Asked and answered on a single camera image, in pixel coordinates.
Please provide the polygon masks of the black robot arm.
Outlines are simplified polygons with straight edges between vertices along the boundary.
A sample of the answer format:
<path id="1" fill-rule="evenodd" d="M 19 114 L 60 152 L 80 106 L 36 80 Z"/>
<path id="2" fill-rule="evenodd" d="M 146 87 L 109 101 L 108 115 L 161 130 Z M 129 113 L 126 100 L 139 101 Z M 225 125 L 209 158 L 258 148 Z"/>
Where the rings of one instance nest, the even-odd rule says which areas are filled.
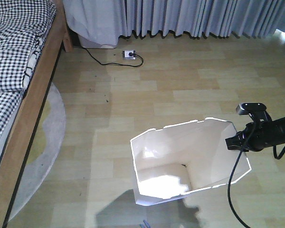
<path id="1" fill-rule="evenodd" d="M 275 121 L 254 120 L 246 124 L 244 130 L 235 136 L 226 138 L 229 150 L 243 149 L 245 152 L 259 152 L 264 148 L 285 143 L 285 117 Z"/>

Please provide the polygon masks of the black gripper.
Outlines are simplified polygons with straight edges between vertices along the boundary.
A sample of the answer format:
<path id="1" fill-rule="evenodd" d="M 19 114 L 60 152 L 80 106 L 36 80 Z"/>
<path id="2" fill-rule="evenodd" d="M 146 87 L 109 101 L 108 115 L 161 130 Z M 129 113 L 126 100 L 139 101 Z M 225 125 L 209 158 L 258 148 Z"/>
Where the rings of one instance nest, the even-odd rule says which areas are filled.
<path id="1" fill-rule="evenodd" d="M 278 138 L 278 126 L 276 124 L 264 123 L 256 128 L 253 123 L 247 124 L 246 128 L 236 133 L 235 136 L 226 138 L 229 150 L 240 150 L 259 152 L 264 148 L 276 145 Z"/>

